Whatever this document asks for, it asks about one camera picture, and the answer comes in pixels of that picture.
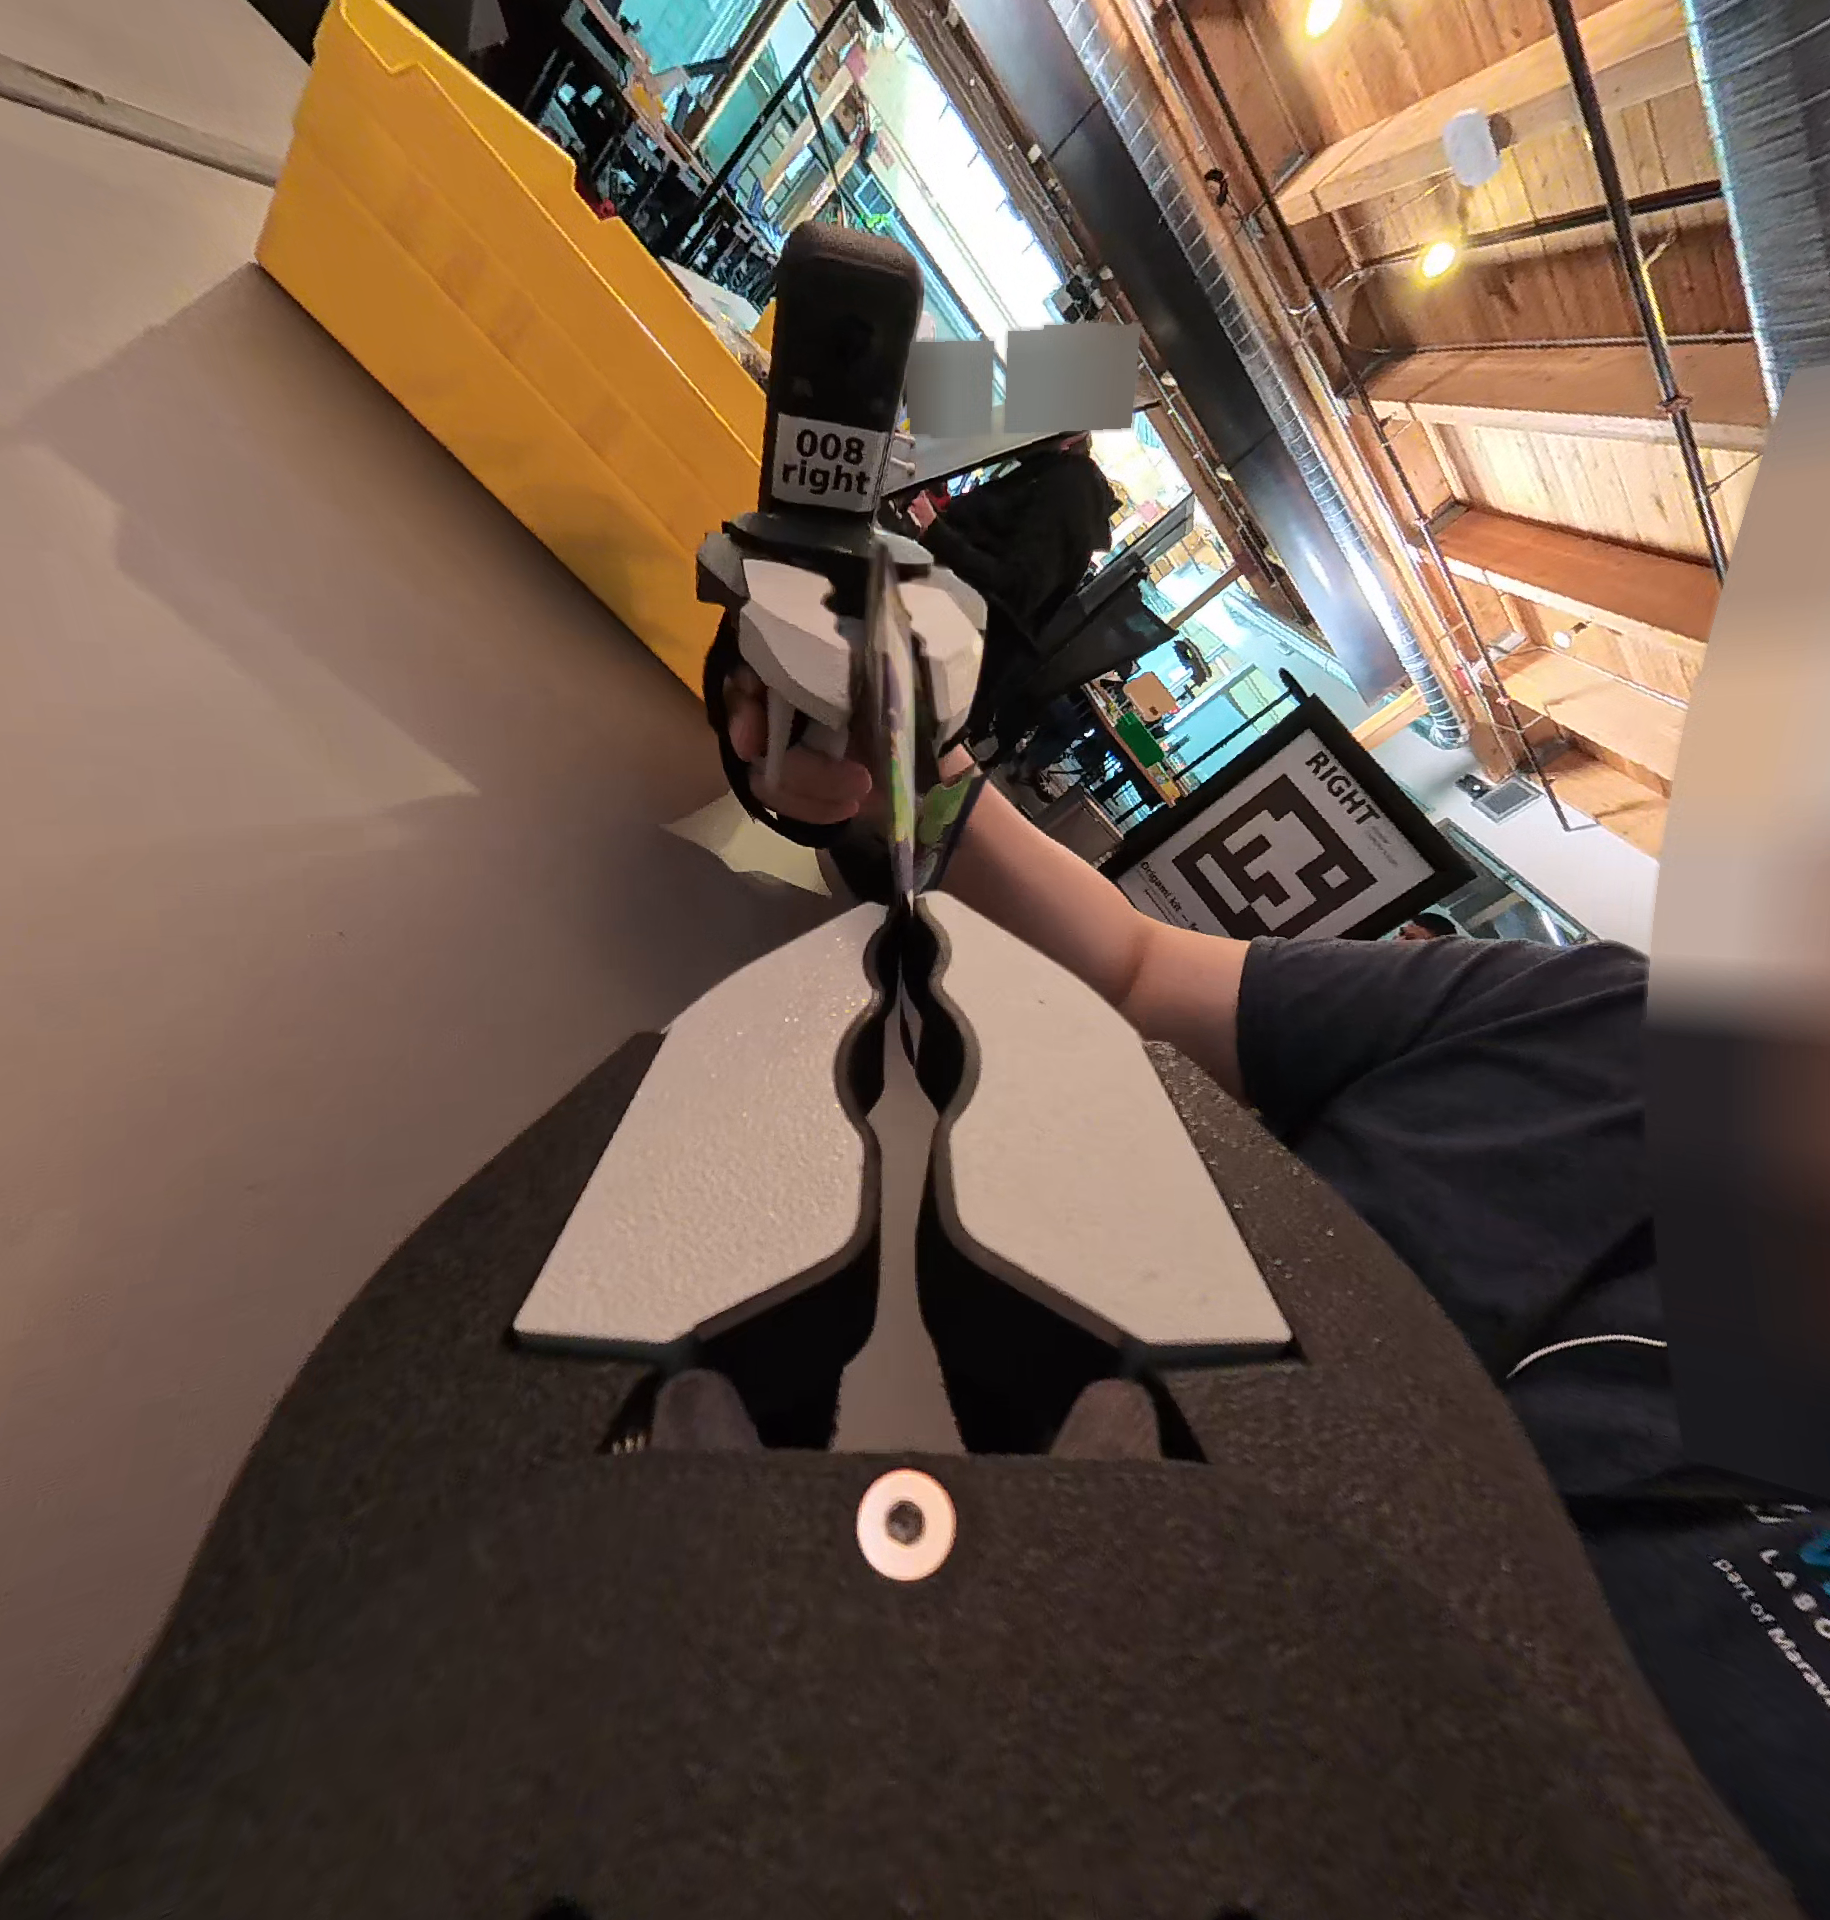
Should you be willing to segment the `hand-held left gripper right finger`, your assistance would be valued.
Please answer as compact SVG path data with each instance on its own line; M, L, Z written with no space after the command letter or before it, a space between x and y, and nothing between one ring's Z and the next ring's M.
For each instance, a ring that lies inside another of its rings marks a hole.
M911 925L930 1187L970 1270L1122 1360L1277 1360L1293 1330L1135 1026L949 895Z

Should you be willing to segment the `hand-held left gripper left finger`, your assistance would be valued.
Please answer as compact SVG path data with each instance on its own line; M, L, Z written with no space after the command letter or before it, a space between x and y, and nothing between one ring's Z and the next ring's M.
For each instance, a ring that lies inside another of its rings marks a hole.
M782 1332L851 1358L880 1268L885 907L731 974L649 1066L514 1316L534 1351L686 1360Z

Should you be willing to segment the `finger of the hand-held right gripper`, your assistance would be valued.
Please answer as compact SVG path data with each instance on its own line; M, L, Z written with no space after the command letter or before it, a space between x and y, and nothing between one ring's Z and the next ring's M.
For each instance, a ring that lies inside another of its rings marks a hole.
M847 757L870 688L864 620L836 612L833 580L808 566L748 556L743 580L737 643L759 681L764 753Z
M903 606L926 687L928 740L945 757L972 718L988 606L963 579L906 579Z

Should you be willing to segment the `colourful patterned origami paper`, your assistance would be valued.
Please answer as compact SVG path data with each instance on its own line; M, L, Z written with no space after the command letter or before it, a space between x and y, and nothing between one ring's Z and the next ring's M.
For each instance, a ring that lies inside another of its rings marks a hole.
M873 544L864 591L864 667L869 690L859 716L861 740L880 807L885 900L894 925L911 925L919 899L932 890L964 828L981 783L963 736L936 757L928 738L928 688L919 665L908 579L954 579L912 542L880 536Z

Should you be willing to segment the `person's right forearm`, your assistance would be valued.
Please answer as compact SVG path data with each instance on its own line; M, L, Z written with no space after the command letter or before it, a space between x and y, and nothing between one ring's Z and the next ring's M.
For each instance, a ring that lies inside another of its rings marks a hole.
M1144 1043L1174 1049L1249 1103L1241 1064L1247 943L1136 910L988 780L959 830L945 890L1070 972Z

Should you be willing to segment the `person's right hand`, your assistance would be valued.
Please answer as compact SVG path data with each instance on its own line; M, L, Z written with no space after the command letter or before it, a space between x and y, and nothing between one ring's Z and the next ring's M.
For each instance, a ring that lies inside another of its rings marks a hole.
M725 713L728 742L748 773L759 808L807 828L841 827L869 808L875 776L853 758L795 742L770 763L769 690L753 671L738 668L728 676Z

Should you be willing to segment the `black office chair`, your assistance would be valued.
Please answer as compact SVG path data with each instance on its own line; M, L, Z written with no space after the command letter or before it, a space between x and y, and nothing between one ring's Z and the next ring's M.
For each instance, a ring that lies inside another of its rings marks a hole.
M1124 556L1076 589L1037 637L1006 647L985 672L986 766L1013 760L1056 702L1172 641L1169 619L1144 591L1148 576L1147 560Z

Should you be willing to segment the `dark blue t-shirt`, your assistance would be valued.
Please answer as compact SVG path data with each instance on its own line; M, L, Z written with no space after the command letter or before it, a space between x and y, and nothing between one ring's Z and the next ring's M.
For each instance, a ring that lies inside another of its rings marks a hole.
M1830 1501L1683 1440L1647 1013L1614 943L1259 941L1239 1079L1500 1389L1691 1759L1830 1916Z

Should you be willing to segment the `black framed marker sign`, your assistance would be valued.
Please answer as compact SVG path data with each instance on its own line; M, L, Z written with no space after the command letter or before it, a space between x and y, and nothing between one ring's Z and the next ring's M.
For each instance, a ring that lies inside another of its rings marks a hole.
M1098 871L1153 920L1239 943L1379 943L1476 876L1353 730L1299 693Z

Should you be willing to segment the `stack of yellow plastic bins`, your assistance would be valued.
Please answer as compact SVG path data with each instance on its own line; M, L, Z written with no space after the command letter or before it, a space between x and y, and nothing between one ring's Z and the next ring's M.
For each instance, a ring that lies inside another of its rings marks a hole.
M764 395L572 162L395 7L330 4L261 269L692 694Z

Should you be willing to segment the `thin ribbed silver duct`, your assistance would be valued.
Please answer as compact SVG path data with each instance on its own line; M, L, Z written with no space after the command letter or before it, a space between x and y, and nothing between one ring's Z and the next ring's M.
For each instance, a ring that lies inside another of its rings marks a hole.
M1302 378L1266 331L1264 298L1253 286L1243 253L1243 223L1213 207L1206 170L1190 142L1189 115L1169 107L1159 74L1132 48L1127 16L1117 4L1054 3L1050 12L1257 391L1273 427L1270 459L1277 468L1295 475L1295 489L1306 496L1322 529L1321 536L1302 544L1306 564L1295 575L1299 592L1315 606L1313 583L1322 580L1331 603L1358 609L1381 635L1382 651L1399 661L1421 694L1434 742L1442 749L1465 747L1465 715L1437 674L1434 651L1415 631L1386 546L1370 534L1349 500L1338 468L1315 435L1317 418Z

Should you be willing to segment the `large silver air duct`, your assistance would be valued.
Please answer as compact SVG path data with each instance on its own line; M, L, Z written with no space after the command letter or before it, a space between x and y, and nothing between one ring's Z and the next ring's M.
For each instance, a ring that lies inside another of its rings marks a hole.
M1830 366L1830 3L1685 4L1744 302L1777 416Z

